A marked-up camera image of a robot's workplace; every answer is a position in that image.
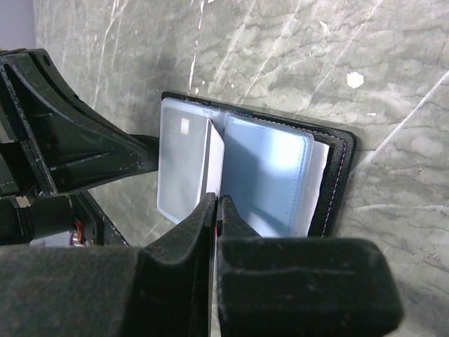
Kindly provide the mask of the black leather card holder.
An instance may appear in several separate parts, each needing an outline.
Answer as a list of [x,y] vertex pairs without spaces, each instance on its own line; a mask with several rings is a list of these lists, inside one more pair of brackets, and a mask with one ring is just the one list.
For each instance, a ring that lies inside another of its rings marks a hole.
[[205,98],[166,91],[169,107],[211,119],[224,141],[220,196],[232,198],[244,221],[263,237],[327,237],[347,186],[356,137],[340,128],[298,121]]

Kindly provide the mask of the black VIP card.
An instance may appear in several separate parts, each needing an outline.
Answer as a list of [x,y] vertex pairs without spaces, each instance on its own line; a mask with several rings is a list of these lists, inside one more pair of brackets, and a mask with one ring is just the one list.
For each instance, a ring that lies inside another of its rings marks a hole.
[[183,219],[194,210],[201,193],[208,120],[166,107],[161,121],[159,205]]

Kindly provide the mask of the white card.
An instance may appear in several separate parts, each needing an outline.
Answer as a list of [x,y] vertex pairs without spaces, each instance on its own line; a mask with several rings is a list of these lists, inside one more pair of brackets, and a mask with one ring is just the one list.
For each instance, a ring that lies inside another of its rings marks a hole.
[[206,131],[206,148],[203,161],[203,174],[201,176],[200,197],[209,192],[219,197],[225,144],[211,119],[207,120]]

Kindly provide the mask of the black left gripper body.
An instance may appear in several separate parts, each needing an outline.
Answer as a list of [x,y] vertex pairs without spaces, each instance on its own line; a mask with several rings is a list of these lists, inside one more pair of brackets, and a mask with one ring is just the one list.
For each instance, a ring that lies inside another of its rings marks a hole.
[[53,176],[68,160],[72,129],[13,70],[1,71],[1,245],[73,233],[72,200]]

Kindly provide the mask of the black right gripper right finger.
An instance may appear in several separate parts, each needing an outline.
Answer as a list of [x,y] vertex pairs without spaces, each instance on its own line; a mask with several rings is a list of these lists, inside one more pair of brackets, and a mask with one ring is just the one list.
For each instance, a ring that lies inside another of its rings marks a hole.
[[217,309],[223,336],[386,336],[403,305],[366,239],[264,238],[231,197],[218,206]]

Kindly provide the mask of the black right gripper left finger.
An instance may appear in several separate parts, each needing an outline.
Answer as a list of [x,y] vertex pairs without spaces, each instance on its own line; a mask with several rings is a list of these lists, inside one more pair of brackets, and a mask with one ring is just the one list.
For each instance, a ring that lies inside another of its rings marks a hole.
[[2,336],[208,336],[216,197],[146,247],[1,250]]

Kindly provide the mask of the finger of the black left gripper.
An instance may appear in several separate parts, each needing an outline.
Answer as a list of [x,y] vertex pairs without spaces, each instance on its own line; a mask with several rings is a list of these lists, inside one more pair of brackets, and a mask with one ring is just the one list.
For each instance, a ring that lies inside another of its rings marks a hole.
[[3,51],[2,70],[13,70],[32,96],[73,126],[68,160],[54,168],[60,194],[157,170],[157,138],[127,134],[90,108],[62,78],[46,50]]

